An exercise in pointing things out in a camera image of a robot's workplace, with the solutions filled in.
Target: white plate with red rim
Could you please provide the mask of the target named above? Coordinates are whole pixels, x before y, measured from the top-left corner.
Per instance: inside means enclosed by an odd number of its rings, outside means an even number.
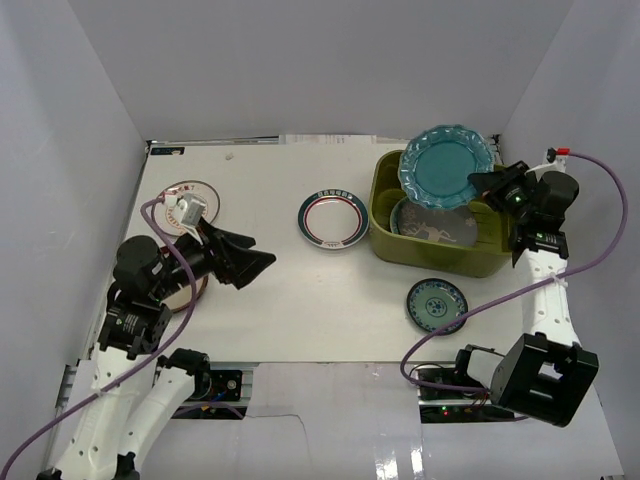
[[[350,247],[369,228],[367,207],[346,190],[330,189],[314,193],[298,211],[298,227],[314,245],[327,250]]]

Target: plate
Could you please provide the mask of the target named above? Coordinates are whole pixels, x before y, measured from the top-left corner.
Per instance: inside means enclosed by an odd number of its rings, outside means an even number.
[[[478,196],[470,173],[493,171],[493,155],[478,132],[462,125],[440,125],[422,133],[402,153],[398,178],[412,202],[453,209]]]
[[[390,225],[395,234],[431,242],[472,247],[478,239],[478,224],[466,205],[435,210],[405,197],[393,207]]]
[[[421,280],[411,287],[407,295],[407,312],[411,320],[429,333],[468,311],[469,305],[460,289],[440,278]],[[465,320],[440,335],[451,335],[464,324]]]
[[[364,237],[369,228],[369,216],[364,203],[353,193],[322,190],[300,206],[298,227],[314,245],[339,250]]]
[[[208,183],[201,182],[200,180],[184,180],[182,182],[169,185],[167,188],[163,189],[162,192],[166,192],[167,190],[192,193],[202,200],[205,204],[202,218],[204,218],[208,223],[213,223],[218,217],[218,213],[220,213],[220,195],[218,195],[216,189]],[[161,204],[154,205],[151,213],[153,215],[153,219],[164,233],[173,237],[179,237],[183,233],[186,233],[186,230],[171,216],[173,208],[174,207],[167,208],[165,205]]]

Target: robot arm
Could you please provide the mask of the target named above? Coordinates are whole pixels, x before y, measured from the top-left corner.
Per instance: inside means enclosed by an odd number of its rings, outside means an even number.
[[[557,274],[565,267],[566,260],[553,253],[525,251],[517,268],[538,281],[543,272]],[[466,363],[469,377],[489,389],[493,405],[566,426],[598,372],[598,357],[580,346],[563,281],[524,297],[522,310],[523,335],[504,357],[467,347],[458,360]]]
[[[186,218],[192,207],[189,201],[183,206]],[[197,213],[189,218],[195,218],[197,226],[178,238],[175,247],[196,279],[212,273],[220,283],[240,289],[276,260],[273,254],[249,250],[255,245],[251,237],[217,229]],[[83,409],[67,450],[38,480],[139,478],[134,461],[138,466],[144,461],[175,409],[193,394],[194,379],[197,384],[205,363],[208,368],[206,355],[177,350],[161,362],[165,369],[158,383],[131,418],[134,400],[152,383],[152,368],[102,393],[106,385],[157,351],[171,318],[169,308],[160,302],[189,283],[177,259],[162,254],[146,236],[132,237],[120,246],[113,276],[95,349],[98,365],[92,388],[100,398]]]
[[[174,412],[202,384],[209,371],[209,357],[193,350],[177,349],[169,359],[161,357],[163,367],[151,393],[135,410],[120,438],[115,480],[134,479],[136,470]]]
[[[523,297],[523,335],[504,356],[469,345],[456,368],[489,389],[493,405],[566,426],[598,372],[598,357],[582,349],[573,329],[566,281],[569,251],[560,226],[578,195],[564,173],[566,149],[547,152],[549,165],[529,169],[523,162],[469,179],[496,211],[515,221],[510,247],[513,264],[526,284],[555,281]],[[536,173],[546,171],[540,179]]]

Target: olive green bin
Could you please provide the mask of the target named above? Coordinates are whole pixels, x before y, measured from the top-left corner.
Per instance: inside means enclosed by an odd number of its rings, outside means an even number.
[[[369,235],[375,254],[387,262],[468,277],[488,277],[500,270],[511,259],[508,247],[511,223],[506,215],[494,212],[481,199],[469,204],[478,224],[478,240],[473,247],[430,242],[391,233],[391,210],[406,196],[398,180],[401,154],[400,150],[389,152],[376,166],[369,196]]]

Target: white table surface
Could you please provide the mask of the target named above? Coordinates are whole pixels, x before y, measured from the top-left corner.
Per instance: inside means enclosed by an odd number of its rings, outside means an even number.
[[[187,146],[184,155],[150,156],[127,237],[152,235],[138,213],[144,201],[173,183],[195,179],[220,194],[216,226],[253,236],[256,249],[278,257],[241,291],[210,282],[176,346],[207,352],[214,361],[397,362],[423,335],[404,310],[417,281],[435,276],[452,282],[470,308],[516,289],[508,266],[490,278],[473,279],[386,263],[367,238],[340,252],[321,250],[303,238],[297,213],[309,195],[340,188],[367,204],[376,162],[397,148]],[[453,360],[468,343],[506,352],[521,329],[521,305],[515,300],[432,340],[413,360]]]

